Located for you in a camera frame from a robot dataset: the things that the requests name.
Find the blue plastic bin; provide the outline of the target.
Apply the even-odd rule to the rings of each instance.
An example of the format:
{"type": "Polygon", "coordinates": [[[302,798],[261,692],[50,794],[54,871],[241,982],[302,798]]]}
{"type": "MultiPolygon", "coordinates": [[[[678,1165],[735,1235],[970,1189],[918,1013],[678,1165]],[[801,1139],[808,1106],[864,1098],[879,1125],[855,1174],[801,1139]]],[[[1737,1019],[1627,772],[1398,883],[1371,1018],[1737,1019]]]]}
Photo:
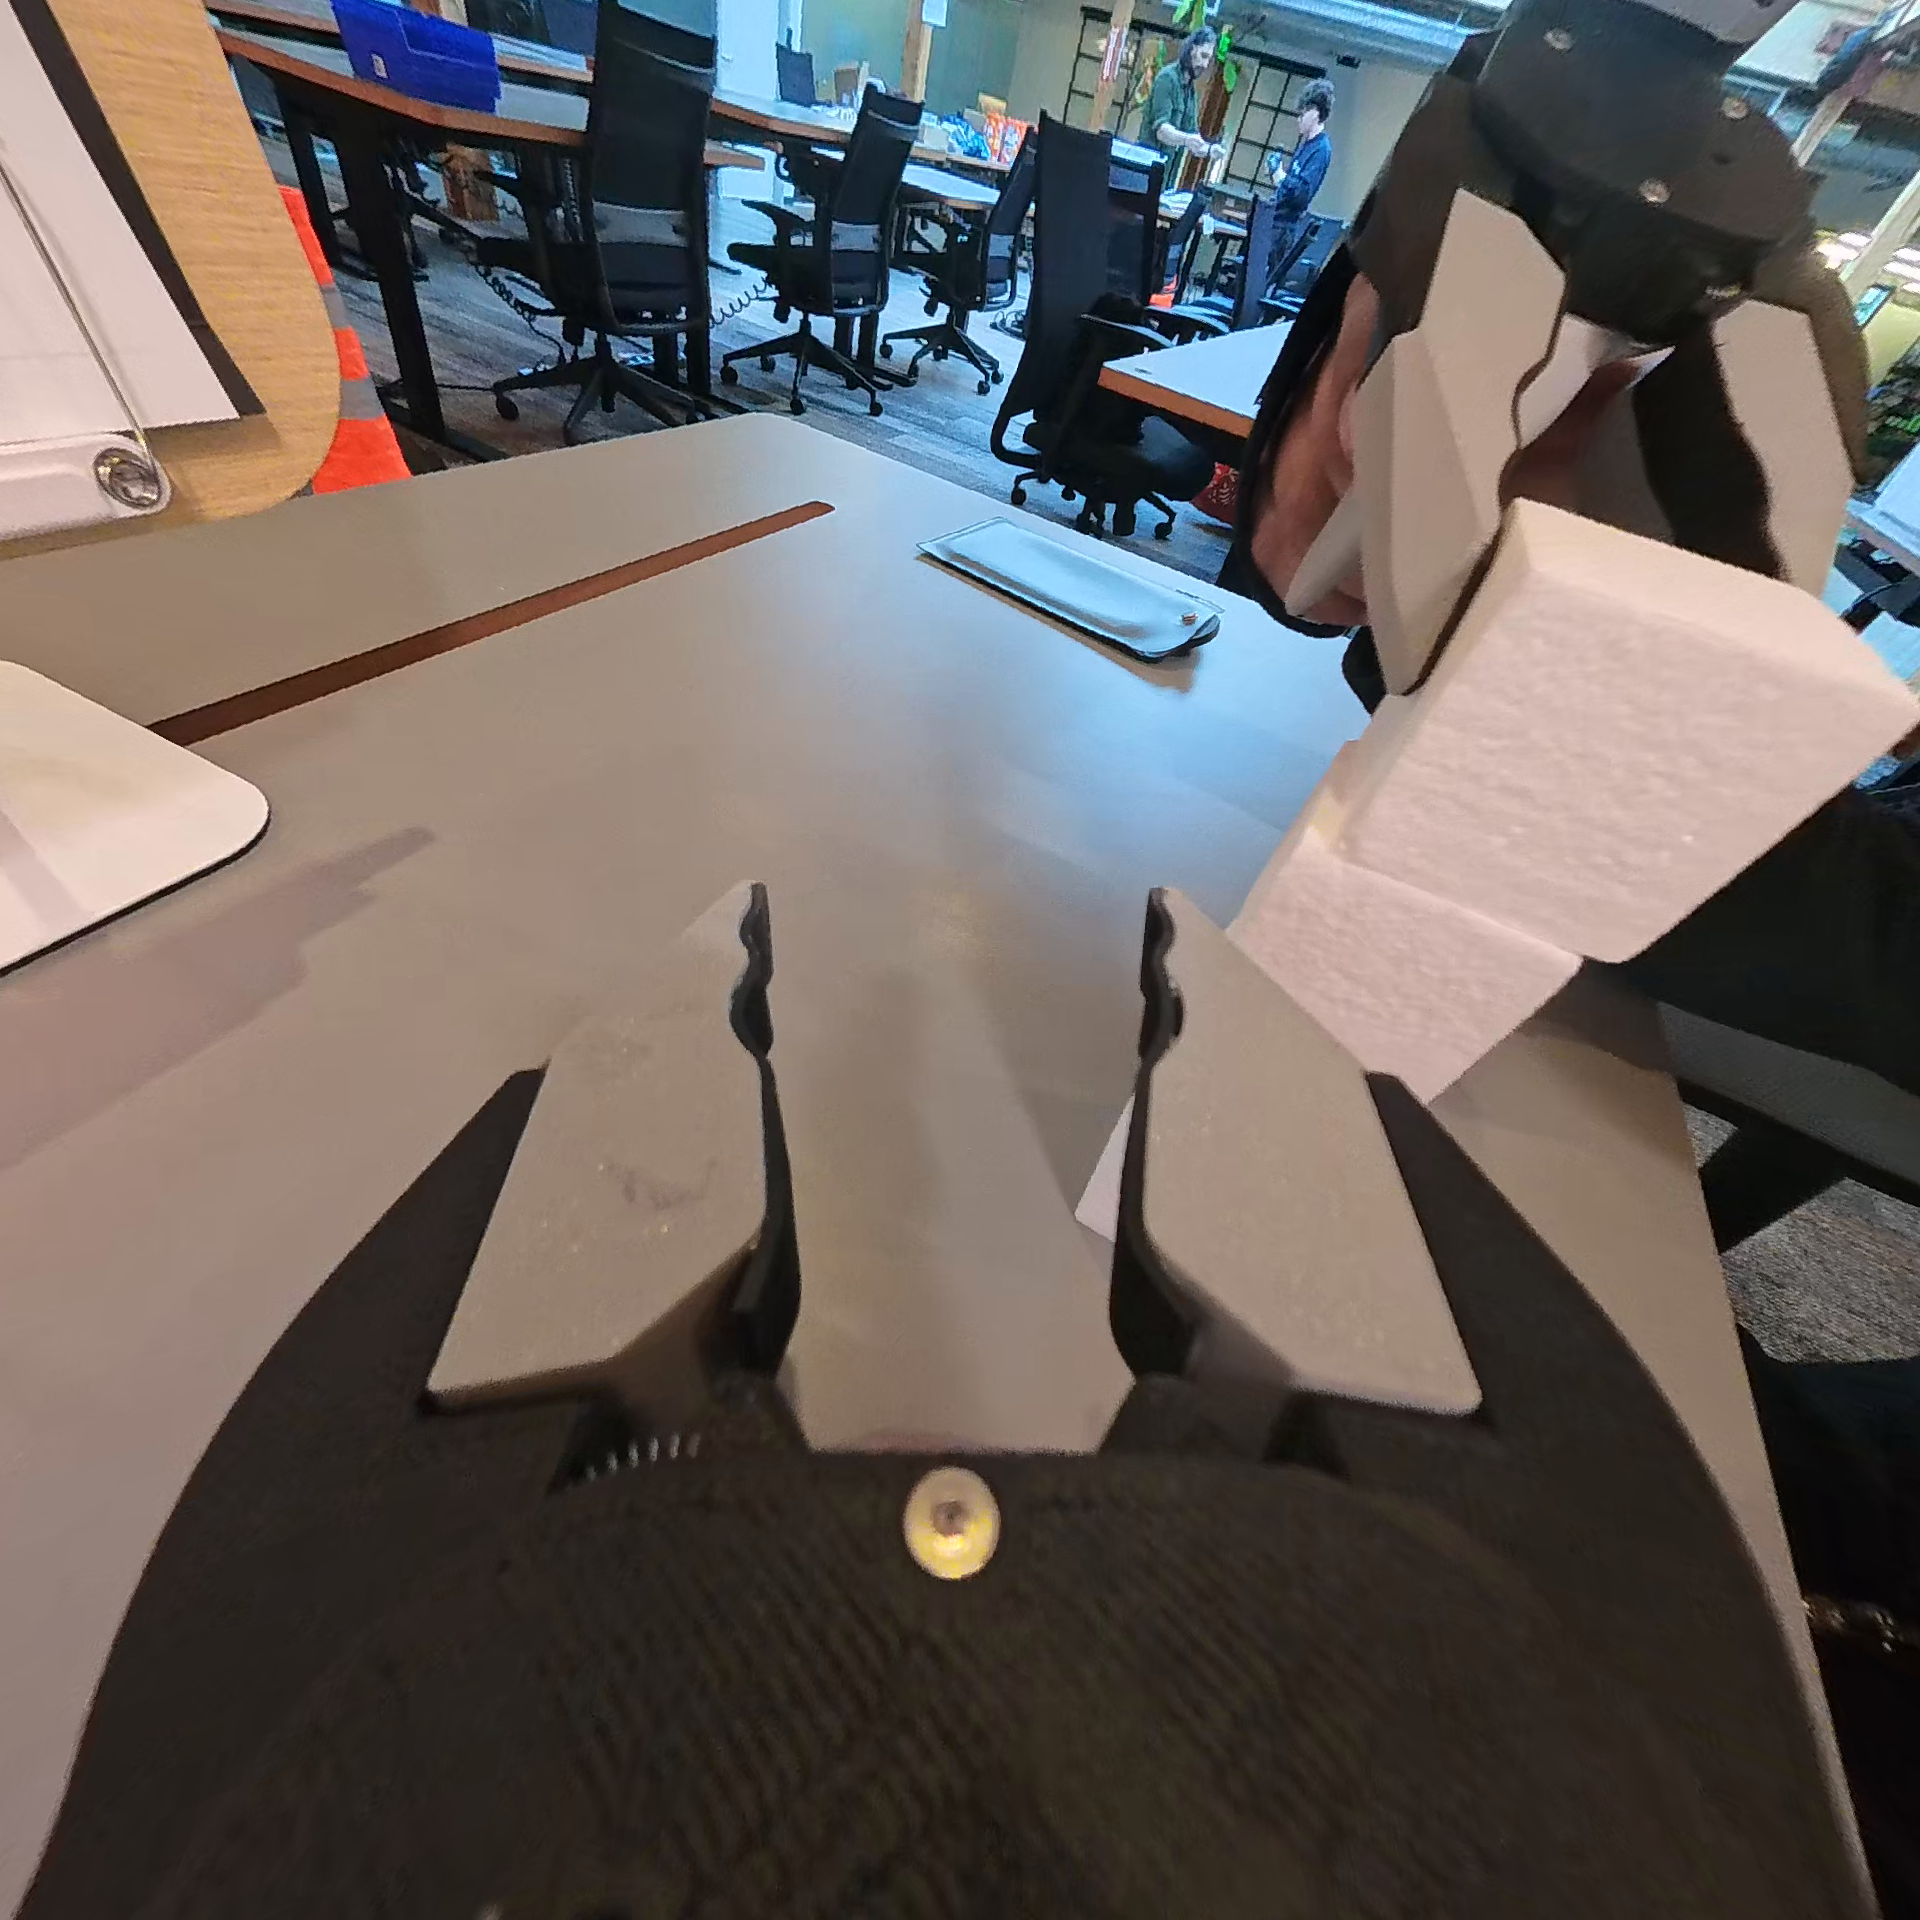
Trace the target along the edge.
{"type": "Polygon", "coordinates": [[[333,2],[351,70],[408,98],[495,111],[501,68],[490,34],[389,2],[333,2]]]}

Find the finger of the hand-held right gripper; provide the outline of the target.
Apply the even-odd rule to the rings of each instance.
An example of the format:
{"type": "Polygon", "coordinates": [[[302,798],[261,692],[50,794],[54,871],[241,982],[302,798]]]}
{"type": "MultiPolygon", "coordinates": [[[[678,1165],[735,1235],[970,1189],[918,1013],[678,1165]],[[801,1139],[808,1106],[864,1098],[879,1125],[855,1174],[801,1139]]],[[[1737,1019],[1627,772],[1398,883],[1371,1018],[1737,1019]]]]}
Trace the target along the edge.
{"type": "Polygon", "coordinates": [[[1854,470],[1807,314],[1746,301],[1713,327],[1719,379],[1761,466],[1766,534],[1781,575],[1822,599],[1854,470]]]}
{"type": "Polygon", "coordinates": [[[1312,612],[1360,575],[1387,692],[1415,691],[1502,538],[1502,483],[1601,369],[1667,359],[1569,315],[1552,254],[1514,210],[1459,188],[1415,327],[1393,335],[1351,410],[1353,481],[1287,583],[1312,612]]]}

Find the black office chair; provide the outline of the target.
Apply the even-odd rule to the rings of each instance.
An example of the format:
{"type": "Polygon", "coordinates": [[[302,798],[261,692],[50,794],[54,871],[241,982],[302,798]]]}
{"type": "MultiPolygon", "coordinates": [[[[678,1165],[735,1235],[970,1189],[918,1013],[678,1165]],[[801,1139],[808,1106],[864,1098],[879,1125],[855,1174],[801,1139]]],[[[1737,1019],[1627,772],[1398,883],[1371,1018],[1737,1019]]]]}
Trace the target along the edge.
{"type": "Polygon", "coordinates": [[[896,205],[919,131],[919,102],[870,87],[851,140],[839,163],[822,179],[810,212],[750,203],[776,225],[776,241],[735,243],[728,255],[767,279],[779,317],[799,315],[801,323],[770,343],[723,354],[718,374],[726,383],[737,383],[737,361],[757,356],[770,369],[784,354],[794,361],[794,415],[808,411],[801,383],[814,365],[835,370],[851,388],[863,388],[870,395],[870,413],[882,413],[875,374],[857,363],[851,348],[822,340],[813,324],[826,319],[835,331],[855,331],[885,308],[896,205]]]}
{"type": "Polygon", "coordinates": [[[499,180],[521,233],[486,236],[475,267],[503,289],[539,292],[537,315],[560,324],[549,369],[501,378],[505,420],[517,394],[577,394],[562,438],[589,413],[632,401],[664,425],[712,420],[713,301],[710,284],[707,135],[718,59],[718,7],[615,4],[594,12],[592,90],[584,146],[520,154],[499,180]]]}
{"type": "Polygon", "coordinates": [[[899,387],[914,387],[923,361],[949,359],[975,369],[979,395],[1003,381],[1002,363],[971,340],[970,323],[975,315],[1002,311],[1017,294],[1019,233],[1037,198],[1038,146],[1040,133],[1032,129],[984,209],[949,202],[935,209],[945,243],[914,265],[929,294],[929,323],[888,331],[879,340],[880,359],[893,359],[896,345],[914,348],[895,372],[899,387]]]}
{"type": "Polygon", "coordinates": [[[1033,166],[1033,271],[1024,348],[992,427],[992,455],[1032,487],[1077,503],[1075,527],[1131,538],[1141,508],[1169,540],[1177,513],[1213,478],[1215,455],[1146,403],[1106,388],[1102,372],[1181,343],[1181,323],[1150,297],[1162,289],[1165,163],[1117,161],[1105,133],[1045,114],[1027,140],[1033,166]]]}

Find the white paper sheet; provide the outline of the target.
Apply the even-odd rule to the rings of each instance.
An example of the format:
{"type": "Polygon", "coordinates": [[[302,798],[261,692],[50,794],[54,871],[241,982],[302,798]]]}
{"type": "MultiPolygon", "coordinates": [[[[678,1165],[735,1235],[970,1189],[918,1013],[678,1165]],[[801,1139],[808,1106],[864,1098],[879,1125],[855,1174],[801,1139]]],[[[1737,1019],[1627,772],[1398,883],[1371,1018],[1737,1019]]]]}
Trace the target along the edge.
{"type": "Polygon", "coordinates": [[[55,14],[3,4],[3,443],[261,411],[55,14]]]}

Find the rounded wooden board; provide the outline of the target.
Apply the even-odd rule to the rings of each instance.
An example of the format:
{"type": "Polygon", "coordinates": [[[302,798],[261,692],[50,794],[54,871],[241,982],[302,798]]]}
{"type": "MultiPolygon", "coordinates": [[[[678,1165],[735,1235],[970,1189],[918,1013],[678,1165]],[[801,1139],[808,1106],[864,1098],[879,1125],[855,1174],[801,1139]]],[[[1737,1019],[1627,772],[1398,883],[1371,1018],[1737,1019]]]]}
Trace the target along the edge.
{"type": "Polygon", "coordinates": [[[266,513],[309,484],[342,419],[333,323],[205,4],[50,12],[261,411],[158,431],[176,493],[155,518],[10,540],[7,559],[266,513]]]}

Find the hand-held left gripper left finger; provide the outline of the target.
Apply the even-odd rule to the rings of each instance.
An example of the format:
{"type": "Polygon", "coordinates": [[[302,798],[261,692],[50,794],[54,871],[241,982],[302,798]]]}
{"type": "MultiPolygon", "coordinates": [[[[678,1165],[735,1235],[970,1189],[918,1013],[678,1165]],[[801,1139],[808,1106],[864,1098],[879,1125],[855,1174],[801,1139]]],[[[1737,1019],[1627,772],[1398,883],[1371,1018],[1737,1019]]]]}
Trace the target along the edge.
{"type": "Polygon", "coordinates": [[[439,1407],[696,1411],[723,1377],[779,1379],[802,1279],[774,973],[747,881],[557,1047],[425,1381],[439,1407]]]}

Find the white hard foam cube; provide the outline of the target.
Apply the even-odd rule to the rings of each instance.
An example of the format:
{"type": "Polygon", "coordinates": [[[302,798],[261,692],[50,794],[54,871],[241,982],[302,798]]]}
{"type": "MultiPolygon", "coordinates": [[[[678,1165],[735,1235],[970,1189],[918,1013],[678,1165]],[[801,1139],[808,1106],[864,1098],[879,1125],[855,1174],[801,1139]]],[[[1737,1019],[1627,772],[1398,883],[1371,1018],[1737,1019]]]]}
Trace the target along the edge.
{"type": "Polygon", "coordinates": [[[1917,825],[1857,791],[1913,725],[1814,595],[1522,500],[1231,934],[1427,1099],[1589,962],[1913,1092],[1917,825]]]}

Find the brown-edged grey desk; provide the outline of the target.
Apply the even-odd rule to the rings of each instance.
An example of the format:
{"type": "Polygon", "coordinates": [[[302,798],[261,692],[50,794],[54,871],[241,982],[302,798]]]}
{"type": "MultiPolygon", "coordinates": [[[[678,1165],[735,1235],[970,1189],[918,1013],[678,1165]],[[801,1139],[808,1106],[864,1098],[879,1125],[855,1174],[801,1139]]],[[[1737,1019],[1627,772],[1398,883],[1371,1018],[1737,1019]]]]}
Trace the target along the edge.
{"type": "Polygon", "coordinates": [[[1283,319],[1129,354],[1106,363],[1097,387],[1177,425],[1198,425],[1243,442],[1255,427],[1264,383],[1290,333],[1293,319],[1283,319]]]}
{"type": "MultiPolygon", "coordinates": [[[[779,157],[787,166],[787,173],[792,179],[792,185],[797,185],[797,189],[801,193],[801,203],[783,203],[783,205],[794,209],[797,212],[810,212],[813,197],[819,189],[822,179],[829,173],[829,170],[833,165],[839,163],[841,151],[849,143],[855,119],[857,119],[857,107],[851,110],[851,111],[835,111],[835,110],[829,110],[829,107],[802,107],[802,105],[792,105],[792,102],[747,102],[744,98],[733,98],[733,95],[723,95],[718,100],[718,110],[721,110],[723,122],[728,122],[733,125],[739,125],[739,129],[747,129],[753,133],[765,133],[776,142],[777,154],[779,154],[779,157]]],[[[985,180],[979,180],[979,179],[971,179],[971,175],[953,173],[945,166],[923,165],[921,157],[919,157],[919,154],[921,154],[921,125],[919,125],[919,140],[913,149],[913,154],[909,156],[909,165],[903,170],[903,185],[902,185],[902,194],[899,194],[896,226],[895,226],[895,238],[893,238],[890,294],[893,294],[893,277],[895,277],[895,265],[896,265],[896,254],[899,254],[899,241],[909,231],[909,226],[931,225],[942,236],[942,241],[935,250],[910,247],[905,251],[903,262],[910,271],[914,271],[914,265],[919,260],[923,260],[926,255],[935,254],[945,243],[945,226],[942,226],[935,209],[942,202],[949,202],[953,205],[984,209],[991,202],[992,193],[1002,185],[1003,175],[1008,173],[1008,166],[1003,166],[1003,170],[998,171],[998,179],[992,182],[985,182],[985,180]]],[[[776,308],[774,291],[768,289],[767,279],[765,279],[765,285],[767,285],[765,294],[774,301],[774,308],[776,308]]],[[[880,359],[879,340],[885,333],[885,331],[880,331],[882,311],[873,319],[866,319],[866,323],[857,324],[855,331],[835,331],[833,324],[826,323],[826,319],[816,319],[813,324],[822,340],[838,343],[841,348],[851,348],[855,361],[863,363],[864,369],[870,369],[875,374],[875,379],[880,383],[880,394],[893,390],[893,388],[903,388],[895,381],[895,372],[899,369],[903,369],[905,359],[914,349],[913,343],[902,343],[902,345],[895,348],[893,359],[888,359],[888,361],[880,359]]],[[[787,323],[787,331],[792,331],[801,323],[799,315],[779,317],[777,308],[776,308],[776,319],[787,323]]],[[[737,378],[739,378],[739,365],[746,363],[746,361],[757,361],[759,369],[767,370],[767,372],[776,369],[776,363],[770,369],[765,369],[757,356],[747,356],[747,359],[737,361],[737,378]]]]}
{"type": "MultiPolygon", "coordinates": [[[[373,271],[391,333],[398,378],[384,388],[384,403],[410,434],[435,447],[475,462],[499,457],[493,443],[447,420],[408,241],[411,219],[425,218],[425,210],[400,193],[394,165],[406,154],[449,161],[458,151],[475,151],[514,156],[520,171],[525,151],[539,157],[577,154],[586,143],[592,76],[584,95],[503,85],[495,111],[465,111],[359,81],[349,54],[333,49],[235,28],[219,28],[215,37],[232,59],[271,81],[301,163],[311,161],[315,137],[335,151],[349,228],[373,271]]],[[[707,173],[733,161],[733,151],[707,140],[707,173]]]]}

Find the white tablet stand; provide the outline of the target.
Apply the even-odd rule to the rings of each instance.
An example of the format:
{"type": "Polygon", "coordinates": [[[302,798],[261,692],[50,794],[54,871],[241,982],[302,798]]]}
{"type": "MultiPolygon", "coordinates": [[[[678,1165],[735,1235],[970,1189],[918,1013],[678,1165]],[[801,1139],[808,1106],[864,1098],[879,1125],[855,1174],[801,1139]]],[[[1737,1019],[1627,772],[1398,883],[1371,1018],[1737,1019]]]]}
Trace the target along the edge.
{"type": "MultiPolygon", "coordinates": [[[[16,442],[5,538],[155,515],[171,483],[139,437],[16,442]]],[[[269,798],[126,715],[3,660],[3,970],[125,919],[249,853],[269,798]]]]}

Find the person's right hand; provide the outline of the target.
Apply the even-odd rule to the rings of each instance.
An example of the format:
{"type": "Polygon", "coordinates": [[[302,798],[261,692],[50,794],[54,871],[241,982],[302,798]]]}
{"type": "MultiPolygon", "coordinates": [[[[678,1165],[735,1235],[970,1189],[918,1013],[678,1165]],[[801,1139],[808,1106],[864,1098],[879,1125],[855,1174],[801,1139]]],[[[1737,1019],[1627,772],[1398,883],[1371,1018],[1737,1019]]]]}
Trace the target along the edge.
{"type": "Polygon", "coordinates": [[[1255,420],[1246,553],[1278,609],[1323,626],[1363,625],[1359,570],[1349,567],[1318,599],[1290,599],[1290,587],[1353,492],[1353,404],[1377,361],[1379,329],[1381,297],[1368,271],[1353,271],[1341,307],[1334,307],[1334,279],[1323,279],[1287,333],[1255,420]]]}

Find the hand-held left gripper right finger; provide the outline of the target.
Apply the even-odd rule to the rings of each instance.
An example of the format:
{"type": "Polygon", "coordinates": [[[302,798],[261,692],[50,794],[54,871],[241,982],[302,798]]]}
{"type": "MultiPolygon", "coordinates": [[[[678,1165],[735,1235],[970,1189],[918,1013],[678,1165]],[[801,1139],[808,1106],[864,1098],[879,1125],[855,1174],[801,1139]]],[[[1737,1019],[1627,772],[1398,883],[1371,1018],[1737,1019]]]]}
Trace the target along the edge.
{"type": "Polygon", "coordinates": [[[1110,1149],[1111,1333],[1235,1419],[1301,1398],[1463,1419],[1481,1385],[1368,1069],[1190,895],[1147,893],[1110,1149]]]}

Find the orange traffic cone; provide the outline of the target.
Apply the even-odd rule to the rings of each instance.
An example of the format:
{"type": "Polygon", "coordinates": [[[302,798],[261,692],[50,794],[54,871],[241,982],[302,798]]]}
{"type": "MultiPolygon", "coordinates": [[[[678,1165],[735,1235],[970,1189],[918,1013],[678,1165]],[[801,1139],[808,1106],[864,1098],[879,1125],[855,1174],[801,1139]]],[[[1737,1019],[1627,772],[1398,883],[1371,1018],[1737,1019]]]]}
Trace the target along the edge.
{"type": "Polygon", "coordinates": [[[342,415],[327,457],[315,468],[307,489],[318,497],[402,483],[411,470],[400,452],[394,420],[387,415],[377,395],[367,348],[349,319],[345,301],[305,205],[305,197],[294,185],[282,188],[279,194],[307,265],[318,281],[342,369],[342,415]]]}

